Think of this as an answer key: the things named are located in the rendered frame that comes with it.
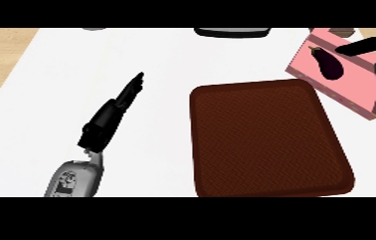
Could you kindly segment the pink cardboard box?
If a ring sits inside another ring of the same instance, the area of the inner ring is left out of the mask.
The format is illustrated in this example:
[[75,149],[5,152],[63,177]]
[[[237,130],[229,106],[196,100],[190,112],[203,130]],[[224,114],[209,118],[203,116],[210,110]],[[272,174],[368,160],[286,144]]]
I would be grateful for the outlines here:
[[[296,51],[286,72],[309,83],[312,88],[368,120],[376,119],[376,52],[347,57],[334,52],[347,41],[330,33],[328,28],[314,28]],[[339,61],[343,76],[336,81],[324,79],[311,48],[321,48]]]

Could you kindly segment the small brown object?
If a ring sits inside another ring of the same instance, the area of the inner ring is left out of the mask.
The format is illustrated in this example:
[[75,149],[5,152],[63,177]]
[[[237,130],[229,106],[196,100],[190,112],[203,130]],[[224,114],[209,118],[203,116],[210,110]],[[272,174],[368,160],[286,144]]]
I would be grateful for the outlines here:
[[352,28],[330,28],[328,32],[340,38],[347,38],[352,36],[355,30]]

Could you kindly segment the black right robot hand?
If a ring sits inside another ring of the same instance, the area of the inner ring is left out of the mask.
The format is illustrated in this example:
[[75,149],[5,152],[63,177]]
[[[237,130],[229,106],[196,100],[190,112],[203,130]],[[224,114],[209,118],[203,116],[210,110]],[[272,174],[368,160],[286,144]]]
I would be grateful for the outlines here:
[[344,56],[358,56],[376,51],[376,37],[370,37],[346,45],[339,46],[334,51]]

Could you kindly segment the brown woven tray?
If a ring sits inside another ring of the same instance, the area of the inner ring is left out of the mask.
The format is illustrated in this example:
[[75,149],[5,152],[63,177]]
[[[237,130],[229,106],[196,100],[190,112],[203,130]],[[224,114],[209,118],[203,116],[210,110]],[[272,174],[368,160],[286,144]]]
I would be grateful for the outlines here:
[[352,190],[349,162],[306,82],[200,86],[188,109],[200,197],[321,196]]

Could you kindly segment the dark purple eggplant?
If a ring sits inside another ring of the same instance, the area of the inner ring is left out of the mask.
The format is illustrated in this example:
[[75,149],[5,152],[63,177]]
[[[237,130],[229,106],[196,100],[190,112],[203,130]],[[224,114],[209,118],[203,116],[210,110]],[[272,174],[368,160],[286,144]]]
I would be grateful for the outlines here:
[[319,47],[309,47],[309,51],[316,61],[322,78],[328,81],[339,80],[343,76],[343,67],[337,59]]

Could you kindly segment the black appliance with grey top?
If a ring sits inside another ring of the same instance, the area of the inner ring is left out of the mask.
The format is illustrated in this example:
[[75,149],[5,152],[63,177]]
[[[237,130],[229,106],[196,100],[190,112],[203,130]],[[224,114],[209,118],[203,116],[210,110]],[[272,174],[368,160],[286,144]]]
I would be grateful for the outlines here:
[[265,37],[268,28],[194,28],[200,36],[216,38],[260,38]]

